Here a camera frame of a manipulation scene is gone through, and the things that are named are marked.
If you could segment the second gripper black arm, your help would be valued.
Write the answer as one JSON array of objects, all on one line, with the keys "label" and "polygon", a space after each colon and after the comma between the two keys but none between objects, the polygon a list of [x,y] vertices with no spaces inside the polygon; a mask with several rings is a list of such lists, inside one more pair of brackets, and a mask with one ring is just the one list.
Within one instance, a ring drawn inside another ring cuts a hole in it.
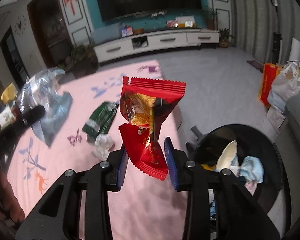
[{"label": "second gripper black arm", "polygon": [[13,157],[14,149],[21,136],[45,115],[45,108],[38,105],[19,116],[0,132],[0,168],[8,169]]}]

